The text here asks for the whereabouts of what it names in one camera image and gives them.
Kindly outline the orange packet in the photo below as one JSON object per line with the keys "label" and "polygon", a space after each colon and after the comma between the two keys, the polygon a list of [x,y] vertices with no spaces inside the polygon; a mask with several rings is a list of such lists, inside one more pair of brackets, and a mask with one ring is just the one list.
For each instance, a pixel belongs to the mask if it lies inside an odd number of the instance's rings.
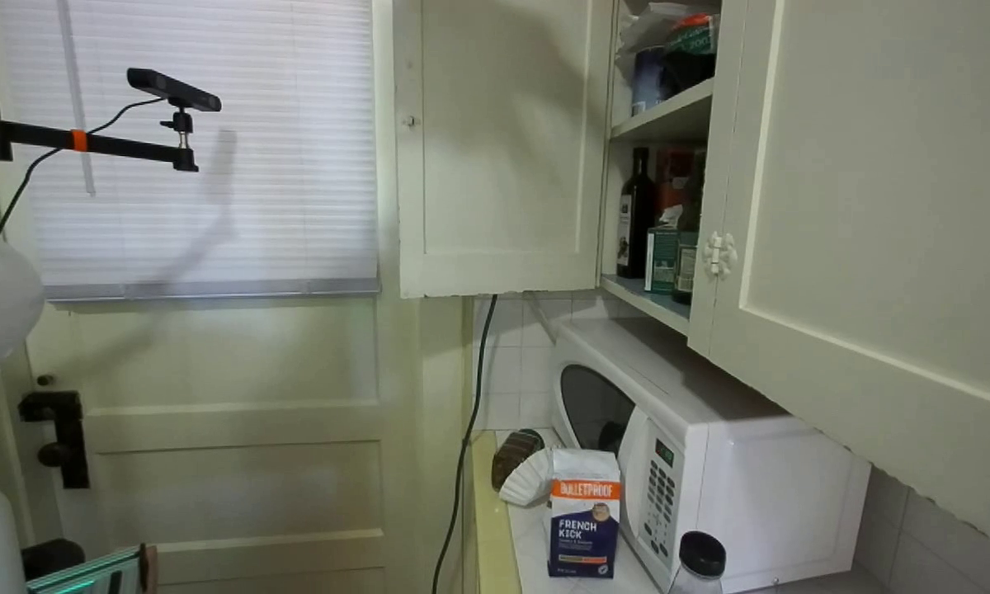
{"label": "orange packet", "polygon": [[710,12],[710,10],[701,10],[701,12],[685,12],[673,24],[673,33],[682,33],[682,30],[710,30],[716,33],[721,30],[721,12]]}

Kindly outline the open cream cabinet door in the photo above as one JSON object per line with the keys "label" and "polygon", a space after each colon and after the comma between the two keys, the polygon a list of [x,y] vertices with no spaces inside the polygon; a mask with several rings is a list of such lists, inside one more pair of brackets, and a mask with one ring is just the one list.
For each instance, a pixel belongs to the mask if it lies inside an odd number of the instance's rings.
{"label": "open cream cabinet door", "polygon": [[591,290],[609,0],[392,0],[400,294]]}

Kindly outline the closed cream cabinet door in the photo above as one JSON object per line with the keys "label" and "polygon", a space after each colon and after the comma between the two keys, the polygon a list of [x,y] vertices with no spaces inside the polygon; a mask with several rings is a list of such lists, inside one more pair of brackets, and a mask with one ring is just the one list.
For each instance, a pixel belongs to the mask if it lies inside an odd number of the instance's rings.
{"label": "closed cream cabinet door", "polygon": [[990,0],[724,0],[693,340],[990,538]]}

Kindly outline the dark wine bottle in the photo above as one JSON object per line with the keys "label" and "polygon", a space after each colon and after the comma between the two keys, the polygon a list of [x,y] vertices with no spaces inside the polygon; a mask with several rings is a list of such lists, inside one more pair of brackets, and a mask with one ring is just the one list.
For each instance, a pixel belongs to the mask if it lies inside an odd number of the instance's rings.
{"label": "dark wine bottle", "polygon": [[637,147],[630,179],[620,187],[618,273],[640,278],[647,255],[647,228],[655,226],[656,183],[649,179],[649,152]]}

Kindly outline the green white box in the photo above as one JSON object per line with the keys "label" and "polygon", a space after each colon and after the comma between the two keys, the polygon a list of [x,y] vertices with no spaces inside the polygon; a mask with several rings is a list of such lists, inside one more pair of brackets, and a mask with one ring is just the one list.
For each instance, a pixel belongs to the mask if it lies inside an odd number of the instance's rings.
{"label": "green white box", "polygon": [[647,232],[647,270],[645,288],[649,294],[669,294],[679,270],[679,232],[669,226],[655,226]]}

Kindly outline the white blue orange carton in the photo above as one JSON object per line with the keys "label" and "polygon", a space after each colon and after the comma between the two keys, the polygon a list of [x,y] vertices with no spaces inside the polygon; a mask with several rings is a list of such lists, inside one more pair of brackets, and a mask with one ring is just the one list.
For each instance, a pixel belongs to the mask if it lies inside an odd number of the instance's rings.
{"label": "white blue orange carton", "polygon": [[614,452],[554,450],[549,490],[549,574],[609,576],[624,482]]}

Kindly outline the white window blind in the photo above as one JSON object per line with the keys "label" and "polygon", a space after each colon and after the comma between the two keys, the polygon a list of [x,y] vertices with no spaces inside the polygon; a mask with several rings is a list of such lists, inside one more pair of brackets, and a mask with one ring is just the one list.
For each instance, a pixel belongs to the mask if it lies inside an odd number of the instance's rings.
{"label": "white window blind", "polygon": [[[179,135],[130,87],[157,68],[222,99]],[[222,299],[376,288],[371,0],[0,0],[0,101],[196,165],[55,155],[17,238],[55,299]]]}

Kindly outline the cream panelled door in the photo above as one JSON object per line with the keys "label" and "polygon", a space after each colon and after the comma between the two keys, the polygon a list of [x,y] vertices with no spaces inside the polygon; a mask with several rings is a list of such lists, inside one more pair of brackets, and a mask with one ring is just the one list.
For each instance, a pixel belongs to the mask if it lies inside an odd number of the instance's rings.
{"label": "cream panelled door", "polygon": [[88,464],[62,532],[151,548],[162,594],[410,592],[413,356],[391,296],[46,310],[29,363]]}

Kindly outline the black-lidded glass jar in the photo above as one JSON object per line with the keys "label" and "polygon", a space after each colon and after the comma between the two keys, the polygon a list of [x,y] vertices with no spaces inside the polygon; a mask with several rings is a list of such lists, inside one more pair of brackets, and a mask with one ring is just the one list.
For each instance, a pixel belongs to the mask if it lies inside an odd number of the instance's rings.
{"label": "black-lidded glass jar", "polygon": [[679,538],[675,574],[669,594],[724,594],[727,548],[710,532]]}

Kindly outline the white microwave oven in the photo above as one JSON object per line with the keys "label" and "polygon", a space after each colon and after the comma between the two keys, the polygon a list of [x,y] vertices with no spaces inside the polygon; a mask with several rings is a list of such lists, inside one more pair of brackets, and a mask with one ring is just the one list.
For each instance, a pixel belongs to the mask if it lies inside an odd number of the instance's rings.
{"label": "white microwave oven", "polygon": [[663,594],[685,532],[724,541],[724,594],[853,568],[870,464],[675,340],[558,325],[549,424],[571,450],[618,457],[620,535]]}

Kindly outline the black door latch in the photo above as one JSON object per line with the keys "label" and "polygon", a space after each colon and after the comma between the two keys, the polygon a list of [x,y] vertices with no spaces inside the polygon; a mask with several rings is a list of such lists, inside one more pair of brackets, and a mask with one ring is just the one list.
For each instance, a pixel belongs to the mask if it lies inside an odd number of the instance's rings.
{"label": "black door latch", "polygon": [[37,387],[17,405],[23,424],[48,424],[54,440],[37,450],[46,468],[58,472],[67,490],[88,490],[84,403],[75,391],[62,391],[55,378],[39,375]]}

